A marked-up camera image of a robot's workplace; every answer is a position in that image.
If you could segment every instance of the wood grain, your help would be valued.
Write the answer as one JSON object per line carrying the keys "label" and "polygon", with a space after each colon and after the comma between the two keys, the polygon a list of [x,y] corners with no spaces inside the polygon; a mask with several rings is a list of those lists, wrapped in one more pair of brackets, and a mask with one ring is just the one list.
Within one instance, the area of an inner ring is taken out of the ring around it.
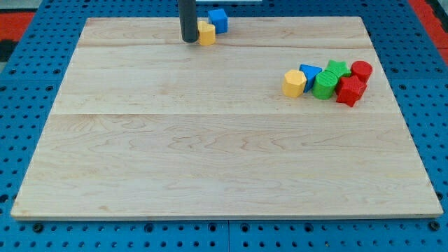
{"label": "wood grain", "polygon": [[[359,17],[90,18],[15,201],[19,220],[420,218],[442,213]],[[355,108],[281,93],[366,60]]]}

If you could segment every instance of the yellow hexagonal block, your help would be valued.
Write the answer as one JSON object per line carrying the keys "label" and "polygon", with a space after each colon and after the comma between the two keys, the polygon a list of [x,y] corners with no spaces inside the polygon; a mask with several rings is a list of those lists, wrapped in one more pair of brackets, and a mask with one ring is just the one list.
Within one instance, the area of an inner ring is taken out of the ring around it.
{"label": "yellow hexagonal block", "polygon": [[215,43],[216,33],[214,25],[205,21],[199,21],[197,29],[199,30],[199,44],[201,46],[210,46]]}
{"label": "yellow hexagonal block", "polygon": [[281,89],[283,90],[283,94],[287,97],[296,98],[303,94],[306,84],[307,77],[305,77],[305,74],[302,71],[290,70],[285,73]]}

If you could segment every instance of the plastic block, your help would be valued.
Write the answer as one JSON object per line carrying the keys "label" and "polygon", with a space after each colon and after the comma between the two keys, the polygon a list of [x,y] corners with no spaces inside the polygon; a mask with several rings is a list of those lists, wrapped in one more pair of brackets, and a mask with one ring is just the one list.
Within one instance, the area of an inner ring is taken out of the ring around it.
{"label": "plastic block", "polygon": [[357,76],[364,83],[367,83],[372,72],[372,66],[365,61],[360,60],[351,65],[351,75]]}
{"label": "plastic block", "polygon": [[214,25],[208,24],[205,21],[199,21],[197,23],[197,29],[199,30],[199,44],[201,46],[210,46],[216,42]]}
{"label": "plastic block", "polygon": [[361,81],[357,76],[342,77],[338,89],[339,94],[336,102],[345,103],[353,107],[364,94],[367,84]]}
{"label": "plastic block", "polygon": [[302,71],[305,74],[305,77],[307,77],[307,84],[305,85],[305,89],[303,90],[303,92],[308,92],[313,88],[316,75],[322,72],[322,68],[301,64],[299,66],[299,71]]}
{"label": "plastic block", "polygon": [[336,75],[339,80],[341,77],[350,77],[351,71],[347,67],[347,63],[345,62],[337,62],[335,60],[330,59],[327,64],[327,68],[325,71],[332,72]]}
{"label": "plastic block", "polygon": [[290,70],[285,73],[281,89],[287,97],[296,98],[303,94],[307,78],[302,71]]}
{"label": "plastic block", "polygon": [[314,80],[313,95],[317,99],[329,99],[333,95],[337,85],[337,77],[329,71],[322,71],[317,74]]}
{"label": "plastic block", "polygon": [[209,11],[209,23],[216,27],[216,34],[225,33],[228,30],[227,14],[222,8]]}

